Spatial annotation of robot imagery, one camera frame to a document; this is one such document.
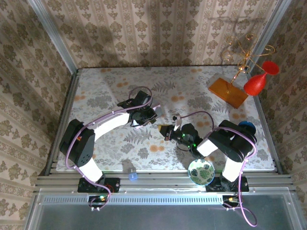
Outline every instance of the wall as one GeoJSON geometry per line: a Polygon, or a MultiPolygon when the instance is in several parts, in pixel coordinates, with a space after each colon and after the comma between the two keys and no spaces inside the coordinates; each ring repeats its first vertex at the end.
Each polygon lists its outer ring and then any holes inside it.
{"type": "Polygon", "coordinates": [[[70,73],[25,0],[0,1],[0,229],[23,229],[70,73]]]}
{"type": "Polygon", "coordinates": [[[280,67],[280,74],[268,76],[260,100],[284,172],[293,176],[307,217],[306,28],[307,1],[293,0],[269,41],[277,52],[258,64],[272,59],[280,67]]]}
{"type": "MultiPolygon", "coordinates": [[[[42,0],[78,68],[220,65],[277,0],[42,0]]],[[[227,64],[236,64],[231,60],[227,64]]]]}

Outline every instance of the green patterned bowl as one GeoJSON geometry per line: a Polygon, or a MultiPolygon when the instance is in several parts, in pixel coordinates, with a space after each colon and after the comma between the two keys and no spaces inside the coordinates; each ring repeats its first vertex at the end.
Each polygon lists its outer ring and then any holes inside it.
{"type": "Polygon", "coordinates": [[[189,178],[198,185],[208,185],[214,178],[214,167],[206,160],[194,160],[188,168],[189,178]]]}

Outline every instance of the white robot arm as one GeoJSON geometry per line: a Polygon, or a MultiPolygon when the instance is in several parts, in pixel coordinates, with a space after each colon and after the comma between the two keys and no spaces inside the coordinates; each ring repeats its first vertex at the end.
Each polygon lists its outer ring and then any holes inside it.
{"type": "Polygon", "coordinates": [[[122,108],[127,109],[120,113],[113,113],[113,115],[101,122],[96,122],[90,126],[84,128],[82,122],[77,119],[72,120],[60,143],[60,151],[65,155],[68,154],[68,158],[75,164],[76,167],[82,172],[86,178],[96,183],[102,178],[103,173],[93,160],[94,142],[97,141],[102,135],[108,133],[116,127],[123,126],[131,122],[131,127],[139,128],[154,122],[159,117],[161,112],[161,106],[155,99],[151,100],[149,106],[140,107],[134,109],[136,106],[145,104],[149,100],[150,96],[143,91],[139,91],[134,99],[128,99],[118,104],[118,107],[113,111],[119,111],[122,108]],[[79,131],[82,132],[77,137],[70,152],[68,153],[69,146],[72,140],[76,137],[79,131]]]}
{"type": "MultiPolygon", "coordinates": [[[[222,176],[230,184],[237,180],[244,159],[253,151],[253,147],[248,141],[234,132],[222,129],[214,131],[208,137],[202,139],[192,124],[185,124],[180,128],[180,116],[176,116],[173,119],[176,121],[175,126],[159,126],[159,131],[166,141],[173,139],[177,143],[187,146],[189,152],[199,159],[207,157],[219,149],[227,156],[222,176]]],[[[229,128],[243,134],[253,143],[257,141],[254,136],[256,128],[251,122],[244,121],[239,125],[235,125],[230,121],[224,120],[219,127],[229,128]]]]}

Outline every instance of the floral tablecloth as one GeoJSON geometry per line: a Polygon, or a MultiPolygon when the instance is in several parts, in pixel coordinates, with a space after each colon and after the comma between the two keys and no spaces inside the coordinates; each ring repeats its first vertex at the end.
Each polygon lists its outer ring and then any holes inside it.
{"type": "MultiPolygon", "coordinates": [[[[136,86],[147,86],[160,102],[164,114],[152,125],[139,129],[129,125],[118,127],[98,139],[93,158],[101,170],[122,171],[132,165],[138,171],[186,170],[194,158],[189,152],[179,150],[174,142],[164,141],[157,125],[172,124],[174,113],[184,116],[206,110],[216,126],[224,119],[235,124],[243,120],[252,122],[257,128],[258,153],[247,163],[246,171],[272,171],[274,164],[253,98],[248,97],[235,109],[208,90],[219,77],[230,80],[235,73],[233,66],[82,69],[70,121],[77,118],[90,122],[126,100],[129,91],[136,86]]],[[[234,85],[242,88],[246,81],[246,76],[241,74],[234,85]]],[[[200,137],[205,136],[212,125],[205,114],[185,118],[185,123],[192,123],[200,137]]],[[[219,150],[206,159],[217,171],[223,169],[225,155],[219,150]]],[[[57,170],[67,170],[62,153],[57,170]]]]}

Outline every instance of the wooden block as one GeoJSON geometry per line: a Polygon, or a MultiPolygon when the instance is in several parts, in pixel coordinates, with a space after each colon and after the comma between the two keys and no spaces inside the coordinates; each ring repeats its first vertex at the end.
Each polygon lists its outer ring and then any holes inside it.
{"type": "Polygon", "coordinates": [[[209,90],[236,109],[239,108],[248,97],[245,92],[222,78],[216,80],[215,83],[209,87],[209,90]]]}

